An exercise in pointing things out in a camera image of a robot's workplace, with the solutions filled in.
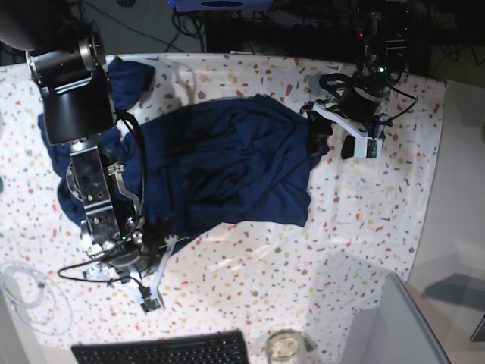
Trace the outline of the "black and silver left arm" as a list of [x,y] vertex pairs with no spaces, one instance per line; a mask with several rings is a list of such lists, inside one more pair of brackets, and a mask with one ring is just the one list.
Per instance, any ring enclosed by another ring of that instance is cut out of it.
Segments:
[[329,151],[327,139],[338,125],[346,132],[341,156],[379,159],[385,129],[398,117],[380,110],[396,90],[405,70],[408,48],[405,1],[359,1],[357,12],[364,23],[359,33],[361,53],[353,75],[324,74],[319,85],[328,98],[305,104],[308,118],[308,154]]

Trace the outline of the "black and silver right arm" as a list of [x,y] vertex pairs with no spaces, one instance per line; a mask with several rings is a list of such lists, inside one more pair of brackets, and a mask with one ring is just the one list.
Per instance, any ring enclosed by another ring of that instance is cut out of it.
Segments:
[[[81,225],[91,262],[113,268],[121,281],[161,267],[171,233],[145,230],[147,158],[134,116],[114,106],[105,54],[93,24],[75,17],[64,1],[3,1],[1,41],[26,54],[52,145],[68,144],[66,181],[83,204]],[[124,122],[140,160],[140,187],[129,191],[125,166],[102,148],[99,135]]]

